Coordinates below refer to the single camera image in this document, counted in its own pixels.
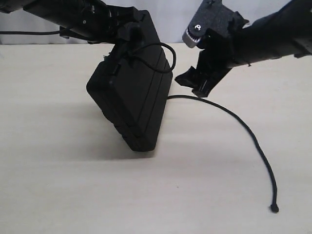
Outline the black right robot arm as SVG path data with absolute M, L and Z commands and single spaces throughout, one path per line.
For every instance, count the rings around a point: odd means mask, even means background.
M 220 0 L 204 0 L 183 34 L 183 42 L 200 49 L 196 67 L 176 82 L 205 98 L 235 67 L 312 53 L 312 3 L 292 0 L 254 23 Z

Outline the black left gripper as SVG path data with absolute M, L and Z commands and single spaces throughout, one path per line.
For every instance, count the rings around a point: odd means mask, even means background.
M 100 0 L 86 0 L 81 13 L 83 37 L 87 41 L 143 41 L 139 22 L 147 10 L 106 5 Z

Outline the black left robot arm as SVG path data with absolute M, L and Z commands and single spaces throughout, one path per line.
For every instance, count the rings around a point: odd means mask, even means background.
M 115 43 L 129 39 L 123 29 L 138 25 L 146 10 L 107 5 L 101 0 L 2 0 L 0 11 L 10 14 L 22 9 L 60 26 L 57 34 L 89 43 Z

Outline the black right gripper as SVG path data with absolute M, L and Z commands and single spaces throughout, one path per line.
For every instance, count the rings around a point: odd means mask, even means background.
M 185 73 L 175 78 L 180 86 L 192 88 L 192 93 L 199 98 L 206 98 L 217 84 L 231 71 L 226 64 L 234 56 L 233 34 L 240 31 L 249 21 L 238 12 L 234 12 L 226 38 L 206 35 L 198 43 L 197 67 L 191 66 Z

